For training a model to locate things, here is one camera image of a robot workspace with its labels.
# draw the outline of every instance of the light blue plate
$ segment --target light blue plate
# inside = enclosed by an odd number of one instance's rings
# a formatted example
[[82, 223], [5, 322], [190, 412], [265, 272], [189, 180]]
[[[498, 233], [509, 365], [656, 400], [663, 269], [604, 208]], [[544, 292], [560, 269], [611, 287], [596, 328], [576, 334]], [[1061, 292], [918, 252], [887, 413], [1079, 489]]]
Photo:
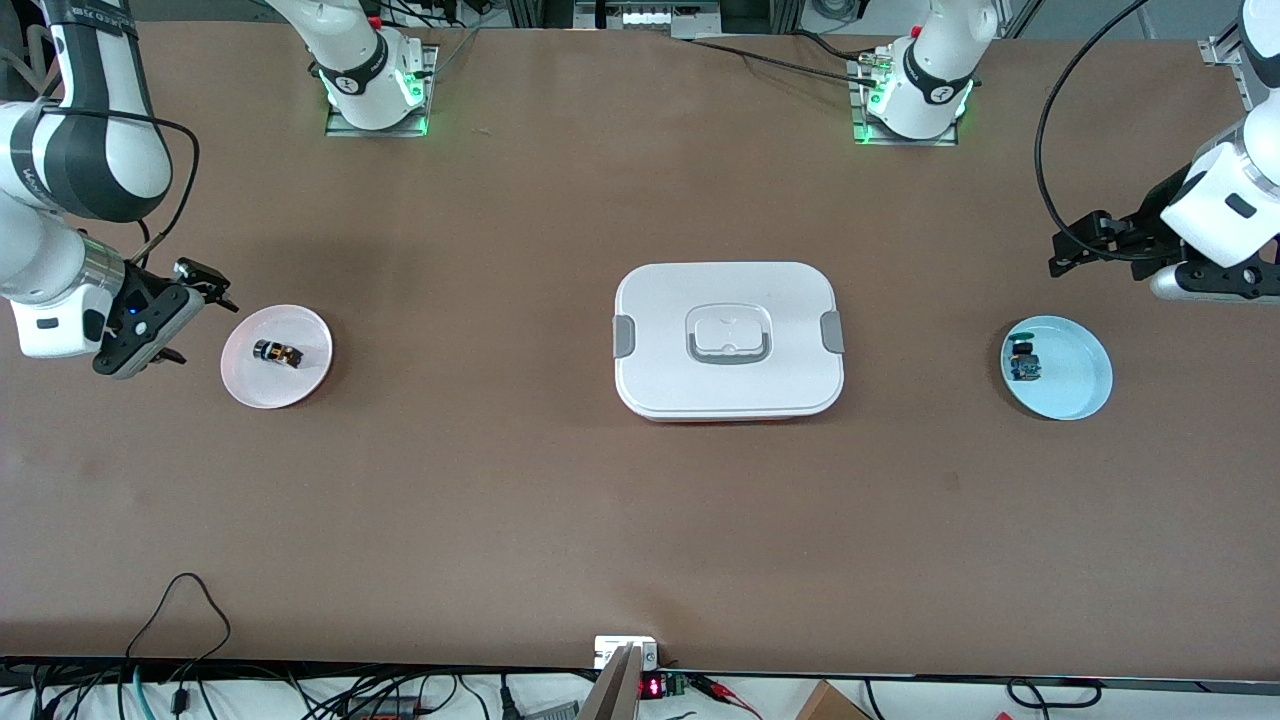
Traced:
[[[1015, 380], [1009, 336], [1034, 333], [1032, 352], [1039, 357], [1038, 380]], [[1055, 420], [1082, 420], [1111, 397], [1111, 359], [1083, 325], [1056, 315], [1037, 315], [1014, 325], [1000, 348], [1000, 374], [1009, 392], [1033, 413]]]

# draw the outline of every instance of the red digital display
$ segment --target red digital display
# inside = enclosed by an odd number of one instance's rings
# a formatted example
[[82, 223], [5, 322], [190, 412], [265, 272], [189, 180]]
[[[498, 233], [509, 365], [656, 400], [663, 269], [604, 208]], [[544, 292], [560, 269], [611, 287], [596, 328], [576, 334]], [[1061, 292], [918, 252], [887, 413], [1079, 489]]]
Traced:
[[667, 696], [666, 680], [662, 673], [645, 675], [640, 679], [640, 700], [660, 700]]

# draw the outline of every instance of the black cable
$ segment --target black cable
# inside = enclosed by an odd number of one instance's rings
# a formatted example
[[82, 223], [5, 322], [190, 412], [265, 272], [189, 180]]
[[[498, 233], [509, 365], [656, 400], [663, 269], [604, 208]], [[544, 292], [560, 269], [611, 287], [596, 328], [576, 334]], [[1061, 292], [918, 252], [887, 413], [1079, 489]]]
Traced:
[[74, 720], [79, 715], [79, 706], [88, 697], [88, 693], [93, 691], [97, 683], [106, 676], [109, 669], [104, 667], [87, 685], [81, 685], [79, 693], [76, 696], [76, 702], [72, 703], [72, 708], [67, 711], [67, 720]]
[[879, 711], [879, 705], [876, 702], [876, 691], [872, 689], [870, 678], [863, 678], [863, 684], [867, 685], [867, 702], [872, 706], [872, 712], [876, 714], [876, 720], [884, 720], [884, 715]]
[[476, 698], [476, 701], [477, 701], [477, 702], [480, 703], [480, 710], [483, 710], [483, 711], [484, 711], [484, 720], [492, 720], [492, 719], [489, 717], [489, 706], [488, 706], [488, 705], [485, 705], [485, 702], [484, 702], [484, 698], [483, 698], [483, 697], [480, 697], [480, 693], [477, 693], [477, 692], [475, 692], [474, 689], [471, 689], [471, 685], [468, 685], [468, 684], [467, 684], [467, 679], [466, 679], [466, 678], [462, 678], [462, 676], [457, 676], [457, 678], [458, 678], [458, 684], [461, 684], [461, 685], [462, 685], [462, 689], [465, 689], [465, 691], [467, 691], [468, 693], [474, 694], [474, 696], [475, 696], [475, 698]]
[[205, 701], [205, 710], [209, 711], [209, 717], [211, 720], [218, 720], [218, 714], [214, 712], [214, 703], [209, 702], [209, 693], [205, 692], [205, 682], [196, 678], [196, 687], [200, 688], [200, 700]]
[[396, 8], [396, 6], [390, 5], [385, 0], [372, 0], [372, 1], [374, 1], [375, 5], [378, 5], [379, 8], [381, 8], [384, 10], [390, 10], [392, 13], [403, 13], [406, 15], [417, 18], [417, 19], [422, 20], [424, 23], [426, 23], [428, 27], [435, 27], [435, 26], [431, 24], [433, 22], [449, 23], [451, 26], [457, 26], [457, 27], [467, 27], [465, 23], [462, 23], [457, 18], [447, 18], [444, 15], [426, 15], [426, 14], [422, 14], [422, 13], [419, 13], [419, 12], [415, 12], [415, 10], [410, 10], [408, 9], [408, 4], [404, 3], [404, 0], [399, 0], [399, 4], [401, 4], [399, 8]]
[[1124, 260], [1126, 263], [1138, 263], [1144, 260], [1162, 260], [1165, 258], [1174, 256], [1175, 252], [1166, 252], [1164, 255], [1124, 255], [1121, 252], [1111, 252], [1110, 250], [1092, 247], [1087, 245], [1084, 241], [1082, 241], [1079, 237], [1076, 237], [1075, 233], [1071, 232], [1071, 228], [1068, 227], [1066, 220], [1062, 219], [1062, 215], [1059, 214], [1057, 206], [1053, 204], [1053, 199], [1050, 197], [1048, 184], [1046, 184], [1044, 182], [1044, 159], [1043, 159], [1044, 126], [1048, 124], [1048, 114], [1050, 110], [1053, 109], [1053, 101], [1057, 100], [1057, 94], [1062, 90], [1062, 86], [1066, 83], [1066, 78], [1071, 77], [1071, 72], [1075, 70], [1075, 67], [1080, 64], [1082, 59], [1084, 59], [1084, 55], [1087, 55], [1089, 50], [1092, 50], [1093, 46], [1098, 44], [1100, 40], [1102, 40], [1102, 36], [1111, 32], [1111, 28], [1120, 24], [1125, 18], [1132, 15], [1138, 8], [1142, 8], [1148, 1], [1149, 0], [1134, 0], [1133, 4], [1121, 10], [1119, 15], [1111, 18], [1111, 20], [1107, 22], [1107, 24], [1102, 26], [1102, 29], [1096, 32], [1093, 37], [1091, 37], [1088, 41], [1084, 42], [1084, 45], [1075, 54], [1075, 56], [1071, 58], [1071, 61], [1066, 64], [1066, 69], [1062, 70], [1061, 77], [1059, 77], [1057, 82], [1053, 83], [1053, 88], [1048, 91], [1048, 97], [1044, 100], [1044, 109], [1041, 110], [1039, 124], [1036, 127], [1036, 147], [1034, 147], [1036, 184], [1037, 187], [1039, 187], [1041, 199], [1044, 201], [1044, 209], [1048, 210], [1048, 217], [1053, 219], [1053, 224], [1057, 225], [1057, 229], [1061, 231], [1062, 234], [1068, 237], [1068, 240], [1070, 240], [1075, 245], [1079, 245], [1080, 249], [1084, 250], [1085, 252], [1092, 252], [1093, 255], [1097, 255], [1098, 258], [1106, 258], [1107, 260]]
[[[151, 228], [147, 227], [145, 220], [138, 220], [138, 227], [142, 228], [142, 247], [151, 245]], [[143, 255], [142, 260], [138, 261], [138, 266], [143, 270], [147, 269], [147, 259], [150, 256], [150, 254]]]
[[835, 56], [840, 58], [841, 60], [855, 60], [856, 61], [859, 58], [863, 56], [863, 54], [865, 54], [865, 53], [874, 53], [876, 51], [874, 47], [867, 47], [864, 50], [855, 50], [852, 53], [845, 53], [844, 50], [838, 50], [835, 45], [827, 42], [827, 38], [824, 38], [823, 36], [818, 35], [817, 32], [809, 32], [808, 29], [795, 29], [795, 31], [791, 32], [791, 35], [796, 35], [796, 36], [800, 36], [800, 37], [808, 37], [809, 40], [817, 42], [818, 47], [822, 47], [824, 51], [827, 51], [831, 55], [835, 55]]
[[293, 670], [285, 670], [285, 673], [289, 675], [289, 684], [293, 685], [293, 689], [297, 691], [298, 696], [302, 698], [302, 706], [308, 711], [315, 708], [316, 700], [302, 689], [302, 683], [298, 683], [298, 679], [293, 676]]
[[[1028, 702], [1018, 697], [1018, 693], [1014, 692], [1015, 687], [1023, 687], [1032, 691], [1032, 694], [1036, 696], [1036, 702]], [[1027, 678], [1010, 678], [1010, 680], [1005, 684], [1005, 694], [1009, 696], [1009, 700], [1025, 707], [1027, 710], [1039, 710], [1044, 715], [1044, 720], [1052, 720], [1048, 716], [1050, 710], [1084, 710], [1085, 707], [1093, 707], [1101, 702], [1102, 685], [1094, 684], [1089, 687], [1093, 689], [1093, 697], [1088, 700], [1080, 702], [1044, 702], [1044, 696], [1041, 694], [1039, 688], [1037, 688], [1034, 683]]]
[[47, 115], [83, 115], [86, 118], [101, 118], [101, 119], [122, 119], [122, 120], [136, 120], [140, 123], [151, 123], [160, 127], [166, 127], [175, 129], [187, 136], [191, 141], [191, 172], [187, 174], [187, 186], [182, 188], [182, 197], [178, 200], [178, 208], [174, 209], [173, 217], [169, 218], [169, 224], [165, 225], [163, 231], [155, 237], [155, 245], [146, 250], [142, 258], [146, 258], [155, 250], [155, 246], [160, 245], [164, 238], [169, 237], [173, 228], [182, 219], [182, 211], [187, 209], [187, 200], [191, 199], [191, 188], [196, 184], [196, 172], [200, 170], [200, 138], [196, 133], [191, 131], [187, 126], [182, 123], [175, 123], [173, 120], [165, 120], [163, 118], [155, 118], [151, 115], [138, 115], [136, 113], [123, 113], [120, 110], [88, 110], [84, 108], [45, 108], [41, 110]]
[[719, 50], [722, 53], [732, 53], [733, 55], [740, 55], [742, 58], [749, 58], [751, 60], [759, 60], [762, 63], [769, 63], [771, 65], [778, 65], [780, 68], [787, 68], [788, 70], [795, 70], [797, 73], [809, 73], [812, 76], [818, 76], [818, 77], [829, 77], [844, 82], [852, 82], [855, 85], [861, 85], [865, 87], [876, 86], [876, 81], [870, 78], [860, 78], [845, 73], [833, 73], [831, 70], [819, 70], [818, 68], [797, 65], [795, 63], [788, 63], [786, 60], [778, 60], [777, 58], [769, 58], [767, 55], [758, 55], [755, 53], [749, 53], [746, 50], [739, 50], [737, 47], [728, 47], [726, 45], [716, 45], [712, 42], [701, 42], [695, 40], [687, 40], [686, 42], [696, 45], [699, 47], [710, 47], [712, 50]]
[[421, 708], [420, 712], [419, 712], [419, 715], [430, 715], [433, 712], [439, 711], [445, 705], [449, 705], [449, 701], [453, 700], [453, 696], [457, 694], [457, 692], [458, 692], [458, 676], [457, 675], [451, 675], [451, 676], [453, 678], [453, 689], [449, 691], [449, 697], [444, 698], [444, 701], [440, 702], [439, 705], [436, 705], [435, 707], [421, 707], [422, 706], [422, 691], [426, 689], [426, 682], [430, 680], [431, 676], [426, 675], [426, 676], [422, 678], [422, 684], [419, 685], [419, 688], [417, 688], [417, 705]]
[[[192, 580], [196, 580], [196, 584], [200, 585], [200, 592], [202, 592], [205, 594], [205, 602], [209, 603], [209, 607], [215, 614], [218, 614], [218, 619], [223, 621], [223, 639], [218, 641], [218, 644], [215, 644], [214, 647], [209, 648], [207, 651], [204, 652], [204, 655], [201, 655], [196, 660], [188, 662], [187, 665], [193, 665], [196, 662], [201, 662], [201, 661], [206, 660], [210, 655], [212, 655], [212, 653], [218, 652], [219, 650], [221, 650], [223, 646], [227, 644], [227, 642], [232, 639], [232, 621], [227, 619], [227, 614], [223, 612], [223, 609], [218, 606], [216, 601], [214, 601], [214, 596], [210, 594], [209, 585], [205, 584], [205, 579], [201, 578], [200, 575], [195, 574], [195, 573], [178, 573], [177, 575], [173, 577], [172, 580], [169, 580], [169, 584], [164, 588], [164, 594], [160, 596], [160, 602], [156, 605], [156, 609], [151, 611], [151, 616], [147, 618], [147, 621], [143, 623], [141, 628], [138, 628], [138, 632], [133, 634], [133, 639], [131, 639], [129, 644], [125, 646], [125, 648], [124, 648], [124, 660], [132, 660], [133, 659], [133, 646], [136, 646], [137, 642], [138, 642], [138, 639], [141, 639], [142, 635], [148, 629], [151, 629], [151, 623], [155, 623], [156, 616], [160, 615], [160, 611], [164, 609], [165, 601], [169, 600], [169, 593], [173, 592], [173, 588], [174, 588], [174, 585], [178, 584], [178, 580], [180, 580], [183, 578], [191, 578]], [[123, 671], [122, 671], [120, 676], [122, 678], [124, 676]]]

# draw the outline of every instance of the metal bracket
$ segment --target metal bracket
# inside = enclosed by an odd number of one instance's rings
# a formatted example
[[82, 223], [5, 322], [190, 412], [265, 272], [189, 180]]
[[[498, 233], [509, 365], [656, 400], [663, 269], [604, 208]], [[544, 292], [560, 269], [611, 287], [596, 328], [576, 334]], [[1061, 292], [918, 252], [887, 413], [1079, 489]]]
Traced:
[[635, 720], [640, 678], [650, 659], [657, 666], [658, 643], [643, 635], [596, 635], [596, 667], [602, 657], [603, 670], [577, 720]]
[[874, 97], [878, 87], [867, 87], [854, 78], [870, 78], [877, 83], [884, 82], [890, 74], [888, 63], [893, 53], [888, 47], [876, 49], [876, 64], [865, 65], [858, 60], [847, 60], [845, 72], [849, 74], [849, 104], [854, 111], [854, 140], [859, 145], [923, 145], [927, 147], [951, 147], [960, 143], [960, 133], [956, 131], [959, 120], [951, 120], [947, 131], [929, 140], [911, 140], [902, 137], [888, 129], [879, 118], [867, 111], [867, 105], [878, 100]]
[[595, 661], [593, 667], [603, 669], [620, 647], [639, 646], [645, 671], [658, 669], [658, 641], [649, 635], [595, 635]]
[[1201, 59], [1206, 65], [1228, 67], [1235, 78], [1235, 87], [1240, 92], [1240, 100], [1245, 110], [1252, 110], [1257, 102], [1267, 99], [1271, 90], [1258, 79], [1253, 65], [1244, 61], [1242, 50], [1244, 42], [1240, 38], [1240, 26], [1236, 22], [1228, 24], [1219, 35], [1208, 36], [1198, 44]]
[[[332, 137], [422, 137], [426, 135], [431, 119], [431, 96], [435, 95], [435, 65], [439, 58], [439, 46], [422, 45], [416, 37], [406, 38], [411, 44], [421, 47], [421, 53], [410, 53], [410, 63], [406, 68], [406, 92], [422, 96], [422, 104], [404, 115], [401, 122], [383, 129], [361, 129], [347, 122], [342, 113], [329, 104], [329, 117], [325, 119], [324, 133]], [[422, 78], [416, 78], [415, 73], [422, 73]]]

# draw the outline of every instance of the white container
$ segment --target white container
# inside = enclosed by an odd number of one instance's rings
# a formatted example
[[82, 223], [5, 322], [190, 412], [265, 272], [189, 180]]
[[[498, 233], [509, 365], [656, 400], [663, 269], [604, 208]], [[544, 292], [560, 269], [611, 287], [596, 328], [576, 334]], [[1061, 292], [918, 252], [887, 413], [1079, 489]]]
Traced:
[[614, 380], [650, 420], [822, 413], [845, 384], [844, 351], [836, 293], [803, 263], [644, 265], [618, 286]]

